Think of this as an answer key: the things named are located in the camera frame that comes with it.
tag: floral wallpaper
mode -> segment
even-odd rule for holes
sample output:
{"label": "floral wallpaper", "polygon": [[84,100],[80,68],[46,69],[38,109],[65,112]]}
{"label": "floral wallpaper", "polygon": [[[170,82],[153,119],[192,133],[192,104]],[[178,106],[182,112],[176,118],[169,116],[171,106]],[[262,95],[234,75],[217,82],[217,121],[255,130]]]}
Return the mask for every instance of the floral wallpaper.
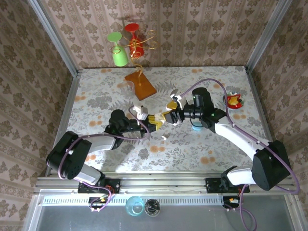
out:
{"label": "floral wallpaper", "polygon": [[145,67],[246,65],[277,0],[39,0],[79,68],[113,67],[107,34],[140,25]]}
{"label": "floral wallpaper", "polygon": [[273,135],[300,180],[308,217],[308,1],[294,0],[253,70]]}
{"label": "floral wallpaper", "polygon": [[36,14],[0,1],[0,230],[21,230],[72,76]]}

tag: metal bar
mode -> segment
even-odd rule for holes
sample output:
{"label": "metal bar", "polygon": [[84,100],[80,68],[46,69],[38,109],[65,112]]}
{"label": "metal bar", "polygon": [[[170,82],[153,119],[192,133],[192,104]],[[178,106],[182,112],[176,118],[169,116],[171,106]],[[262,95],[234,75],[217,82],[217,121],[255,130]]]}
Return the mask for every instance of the metal bar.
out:
{"label": "metal bar", "polygon": [[[62,113],[62,118],[61,118],[61,121],[60,121],[60,125],[59,125],[59,128],[58,128],[58,132],[57,132],[56,138],[54,140],[53,146],[55,146],[58,143],[60,138],[66,132],[67,125],[68,125],[68,122],[69,122],[69,118],[71,116],[71,112],[72,112],[72,109],[73,109],[75,96],[76,96],[76,93],[77,93],[77,90],[78,90],[81,73],[82,73],[82,71],[79,71],[76,78],[73,78],[71,88],[70,88],[69,94],[67,96],[65,107],[64,107],[64,110],[63,110],[63,113]],[[46,169],[46,172],[45,172],[45,177],[49,176],[50,172],[51,172],[51,168],[48,166],[47,169]]]}
{"label": "metal bar", "polygon": [[260,101],[260,98],[259,98],[259,94],[257,92],[257,88],[255,86],[254,80],[253,80],[252,75],[251,75],[251,71],[249,71],[248,68],[245,68],[245,69],[246,69],[246,73],[247,73],[247,76],[248,76],[248,82],[249,82],[249,85],[250,85],[250,88],[251,88],[251,91],[252,91],[252,95],[254,96],[255,103],[256,103],[256,106],[257,106],[257,110],[258,110],[258,113],[260,115],[260,120],[261,120],[263,129],[264,129],[264,134],[269,141],[273,141],[273,137],[272,137],[271,132],[270,132],[270,127],[269,127],[269,125],[266,121],[266,117],[265,117],[263,107],[262,107],[262,104],[261,104],[261,101]]}
{"label": "metal bar", "polygon": [[58,36],[54,26],[50,18],[48,17],[47,13],[44,10],[44,7],[41,5],[39,0],[29,0],[30,5],[32,6],[34,12],[37,14],[40,22],[42,23],[44,29],[46,30],[47,34],[51,38],[53,44],[55,45],[57,51],[61,55],[63,61],[66,64],[66,67],[70,71],[73,77],[77,76],[78,68],[75,66],[75,63],[71,59],[69,53],[67,52],[65,46],[61,42],[60,36]]}
{"label": "metal bar", "polygon": [[[184,172],[176,176],[173,173],[158,174],[118,174],[106,173],[108,178],[116,176],[121,180],[120,194],[138,195],[199,195],[207,194],[205,178],[219,177],[219,173],[189,173]],[[77,193],[79,182],[76,180],[61,180],[55,176],[40,177],[37,181],[35,193]],[[295,186],[290,178],[284,179],[280,186],[289,190],[294,190]],[[256,185],[250,185],[251,193],[247,195],[286,195],[287,192],[274,187],[270,191],[264,191]],[[224,193],[223,195],[234,195],[234,193]]]}
{"label": "metal bar", "polygon": [[292,0],[280,0],[277,3],[277,6],[270,17],[269,22],[264,28],[264,31],[247,62],[246,66],[249,71],[252,72],[252,70],[255,68],[291,3]]}
{"label": "metal bar", "polygon": [[285,195],[285,201],[289,209],[291,220],[296,231],[308,231],[308,222],[305,218],[302,205],[297,195]]}
{"label": "metal bar", "polygon": [[25,218],[25,223],[23,226],[23,231],[35,231],[38,222],[39,222],[39,216],[42,210],[42,202],[43,202],[44,196],[43,195],[33,195],[29,209],[27,211],[27,215]]}

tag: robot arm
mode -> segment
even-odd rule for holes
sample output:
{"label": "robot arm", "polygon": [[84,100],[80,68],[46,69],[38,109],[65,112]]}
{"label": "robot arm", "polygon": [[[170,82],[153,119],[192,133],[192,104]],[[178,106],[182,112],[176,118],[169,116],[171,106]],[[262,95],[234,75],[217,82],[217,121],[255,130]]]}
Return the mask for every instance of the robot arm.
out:
{"label": "robot arm", "polygon": [[[162,125],[161,122],[154,120],[154,115],[148,115],[146,108],[143,106],[134,107],[134,110],[137,111],[137,118],[142,121],[149,132],[158,130]],[[46,163],[52,169],[59,171],[60,162],[65,152],[73,142],[79,139],[69,152],[69,155],[65,158],[60,169],[61,175],[69,180],[75,179],[90,185],[104,186],[105,175],[84,163],[87,155],[98,150],[113,150],[118,148],[123,142],[123,139],[121,139],[123,133],[134,131],[139,131],[141,137],[146,133],[145,129],[137,120],[128,119],[122,110],[114,110],[111,113],[109,125],[101,136],[88,136],[87,138],[80,139],[77,134],[68,131],[47,156]]]}
{"label": "robot arm", "polygon": [[214,108],[210,93],[206,88],[196,88],[192,91],[193,104],[183,102],[186,100],[177,94],[177,91],[171,94],[171,98],[178,103],[178,106],[165,114],[166,122],[176,124],[183,122],[185,118],[199,119],[203,127],[230,140],[253,161],[251,166],[233,166],[222,173],[221,187],[228,189],[240,184],[257,184],[268,191],[290,175],[289,171],[260,145],[260,142],[266,144],[290,166],[285,147],[280,141],[270,142],[251,134],[257,138],[258,142],[255,142],[239,132],[233,124],[230,124],[224,111]]}

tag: table surface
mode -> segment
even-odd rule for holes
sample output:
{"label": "table surface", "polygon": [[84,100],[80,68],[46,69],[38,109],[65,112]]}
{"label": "table surface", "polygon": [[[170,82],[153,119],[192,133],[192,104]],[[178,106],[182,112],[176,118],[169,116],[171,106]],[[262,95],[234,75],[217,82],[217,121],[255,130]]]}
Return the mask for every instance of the table surface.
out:
{"label": "table surface", "polygon": [[[144,74],[157,93],[143,101],[137,97],[125,99],[117,87],[134,68],[86,69],[83,70],[67,130],[77,134],[95,134],[104,131],[110,114],[122,109],[131,118],[128,108],[143,105],[150,114],[166,111],[170,93],[178,88],[184,92],[191,85],[204,78],[214,78],[223,83],[227,92],[242,95],[244,106],[230,110],[235,123],[265,137],[257,106],[251,92],[244,67],[157,67],[145,68]],[[211,93],[214,106],[224,110],[223,91],[220,86],[206,81],[200,86]],[[188,103],[193,102],[191,93],[186,95]],[[168,134],[164,141],[161,136]],[[128,137],[140,134],[127,133]],[[251,160],[243,151],[225,138],[203,128],[194,131],[189,120],[173,126],[164,124],[151,133],[149,140],[124,141],[112,151],[97,151],[88,155],[86,164],[102,171],[224,171],[233,165],[246,165]]]}

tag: glass cup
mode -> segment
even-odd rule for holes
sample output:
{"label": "glass cup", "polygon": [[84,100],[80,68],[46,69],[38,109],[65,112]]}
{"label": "glass cup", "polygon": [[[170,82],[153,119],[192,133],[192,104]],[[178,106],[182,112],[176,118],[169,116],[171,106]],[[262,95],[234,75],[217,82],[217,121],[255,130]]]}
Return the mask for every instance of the glass cup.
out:
{"label": "glass cup", "polygon": [[119,88],[125,99],[132,99],[135,95],[135,85],[132,81],[123,81],[120,83]]}
{"label": "glass cup", "polygon": [[132,196],[126,201],[126,212],[131,216],[139,216],[144,211],[144,202],[138,196]]}

